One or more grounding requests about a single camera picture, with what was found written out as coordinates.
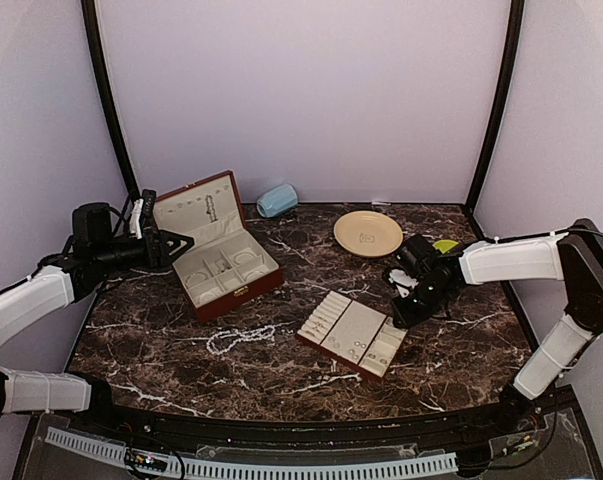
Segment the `red jewelry box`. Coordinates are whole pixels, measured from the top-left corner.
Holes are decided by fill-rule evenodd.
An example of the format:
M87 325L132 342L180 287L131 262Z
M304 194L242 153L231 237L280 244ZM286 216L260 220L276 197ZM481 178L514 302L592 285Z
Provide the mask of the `red jewelry box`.
M160 196L154 218L159 228L194 238L173 268L199 322L283 283L277 262L248 232L231 171Z

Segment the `marble table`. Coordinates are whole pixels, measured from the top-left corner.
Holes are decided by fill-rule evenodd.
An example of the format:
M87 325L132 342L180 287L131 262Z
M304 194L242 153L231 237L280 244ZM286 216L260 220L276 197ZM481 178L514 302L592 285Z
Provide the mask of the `marble table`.
M115 403L227 420L344 421L452 411L497 401L530 349L498 284L466 288L451 320L411 329L382 383L301 345L294 333L335 290L391 315L381 273L392 257L343 250L332 227L374 209L405 235L475 239L454 205L306 204L274 220L244 207L253 236L284 267L282 287L199 325L172 271L114 275L96 301L69 371L104 378Z

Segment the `blue cup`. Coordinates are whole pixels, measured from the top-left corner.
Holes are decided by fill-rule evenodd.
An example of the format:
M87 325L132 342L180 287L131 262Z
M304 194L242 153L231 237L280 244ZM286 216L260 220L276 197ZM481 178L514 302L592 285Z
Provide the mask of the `blue cup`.
M257 211L262 217L272 218L296 207L298 203L297 192L292 185L284 183L261 195L257 200Z

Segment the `ceramic plate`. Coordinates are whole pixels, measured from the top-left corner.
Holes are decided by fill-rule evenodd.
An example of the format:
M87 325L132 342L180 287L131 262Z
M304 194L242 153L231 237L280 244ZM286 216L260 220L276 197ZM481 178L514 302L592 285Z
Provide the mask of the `ceramic plate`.
M403 232L397 222L377 212L352 212L334 225L337 242L360 257L389 255L401 246Z

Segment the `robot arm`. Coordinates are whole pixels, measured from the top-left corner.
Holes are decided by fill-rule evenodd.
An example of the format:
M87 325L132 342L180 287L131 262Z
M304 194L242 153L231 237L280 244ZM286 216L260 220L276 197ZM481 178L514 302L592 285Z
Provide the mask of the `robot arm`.
M171 265L194 246L190 237L158 230L152 221L156 194L135 202L130 233L114 236L111 207L91 203L72 215L73 235L64 251L44 258L37 272L0 293L0 348L44 316L85 298L111 272ZM0 416L21 411L82 411L92 386L69 374L20 372L0 367Z
M404 242L397 259L419 282L393 300L395 326L432 316L451 290L486 282L555 279L565 282L568 305L559 322L502 392L512 420L603 333L603 239L592 221L539 236L480 241L438 253L422 236Z

